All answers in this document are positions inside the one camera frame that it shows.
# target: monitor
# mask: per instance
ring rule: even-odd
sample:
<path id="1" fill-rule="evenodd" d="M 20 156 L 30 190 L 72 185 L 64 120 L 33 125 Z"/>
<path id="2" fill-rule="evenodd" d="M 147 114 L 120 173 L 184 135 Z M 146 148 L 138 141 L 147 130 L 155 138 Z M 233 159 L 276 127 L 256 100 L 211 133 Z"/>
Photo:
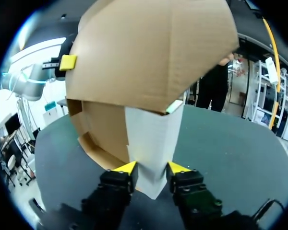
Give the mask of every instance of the monitor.
<path id="1" fill-rule="evenodd" d="M 11 135 L 15 130 L 20 128 L 20 122 L 17 113 L 11 116 L 11 118 L 5 123 L 5 128 L 8 132 L 8 135 Z"/>

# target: cardboard box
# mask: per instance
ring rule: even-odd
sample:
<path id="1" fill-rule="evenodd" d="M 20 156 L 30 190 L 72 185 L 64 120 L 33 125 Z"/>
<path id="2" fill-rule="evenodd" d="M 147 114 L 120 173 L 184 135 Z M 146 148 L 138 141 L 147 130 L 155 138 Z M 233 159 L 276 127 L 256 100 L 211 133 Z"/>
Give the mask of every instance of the cardboard box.
<path id="1" fill-rule="evenodd" d="M 66 93 L 79 142 L 105 169 L 137 160 L 137 186 L 155 199 L 179 134 L 176 99 L 238 47 L 230 9 L 225 0 L 98 0 L 78 30 Z"/>

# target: yellow pole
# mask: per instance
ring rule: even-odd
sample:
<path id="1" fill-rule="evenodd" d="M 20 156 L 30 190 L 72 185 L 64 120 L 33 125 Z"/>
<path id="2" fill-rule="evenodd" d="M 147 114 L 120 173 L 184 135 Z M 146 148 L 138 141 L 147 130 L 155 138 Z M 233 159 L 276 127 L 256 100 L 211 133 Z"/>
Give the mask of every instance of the yellow pole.
<path id="1" fill-rule="evenodd" d="M 276 72 L 277 72 L 277 76 L 278 76 L 278 84 L 277 84 L 276 92 L 279 93 L 280 92 L 280 64 L 279 64 L 279 58 L 278 58 L 278 51 L 277 51 L 276 42 L 275 42 L 275 39 L 273 37 L 273 33 L 271 31 L 271 28 L 270 28 L 268 22 L 266 21 L 266 19 L 263 18 L 263 21 L 264 21 L 264 25 L 268 31 L 268 34 L 269 34 L 269 37 L 270 37 L 270 40 L 272 43 L 272 48 L 274 51 Z M 276 101 L 273 105 L 273 111 L 272 111 L 271 121 L 269 124 L 269 129 L 272 129 L 272 127 L 273 127 L 277 108 L 278 108 L 278 102 Z"/>

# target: ceiling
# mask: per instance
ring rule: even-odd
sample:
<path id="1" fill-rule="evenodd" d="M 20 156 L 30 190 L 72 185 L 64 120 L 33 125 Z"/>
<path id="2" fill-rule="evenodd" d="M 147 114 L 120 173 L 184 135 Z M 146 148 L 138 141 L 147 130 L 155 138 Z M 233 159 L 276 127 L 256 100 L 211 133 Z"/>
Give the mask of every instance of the ceiling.
<path id="1" fill-rule="evenodd" d="M 55 37 L 76 33 L 77 24 L 81 16 L 95 1 L 96 0 L 57 0 L 50 7 L 43 10 L 39 23 L 28 39 L 26 47 Z M 261 46 L 262 49 L 258 49 L 260 55 L 262 52 L 266 52 L 266 50 L 272 51 L 270 38 L 263 21 L 256 18 L 244 1 L 227 0 L 227 2 L 230 2 L 230 8 L 240 38 L 246 38 Z M 61 19 L 63 14 L 66 15 L 65 19 Z M 282 63 L 288 67 L 288 46 L 273 27 L 272 31 L 276 39 L 280 59 Z"/>
<path id="2" fill-rule="evenodd" d="M 62 21 L 61 16 L 66 14 L 65 21 L 79 21 L 84 12 L 96 0 L 57 0 L 43 10 L 38 26 Z"/>

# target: gray table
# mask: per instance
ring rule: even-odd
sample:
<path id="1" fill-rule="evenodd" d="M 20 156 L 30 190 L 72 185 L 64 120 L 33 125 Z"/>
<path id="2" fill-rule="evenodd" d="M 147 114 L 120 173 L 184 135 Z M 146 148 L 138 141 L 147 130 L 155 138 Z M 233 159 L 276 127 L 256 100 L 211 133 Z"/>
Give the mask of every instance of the gray table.
<path id="1" fill-rule="evenodd" d="M 61 106 L 61 109 L 62 109 L 63 115 L 65 115 L 65 111 L 64 111 L 64 108 L 63 108 L 63 107 L 64 107 L 64 106 L 67 107 L 67 101 L 66 101 L 66 98 L 57 101 L 57 104 L 58 104 L 59 106 Z"/>
<path id="2" fill-rule="evenodd" d="M 83 151 L 68 116 L 39 132 L 36 177 L 46 209 L 80 200 L 97 186 L 104 171 Z M 288 204 L 288 157 L 268 129 L 243 119 L 185 106 L 174 161 L 198 169 L 208 189 L 223 200 L 225 214 L 252 215 L 267 198 Z M 273 206 L 261 221 L 270 226 L 280 214 Z M 157 200 L 135 192 L 120 230 L 183 229 L 168 187 Z"/>

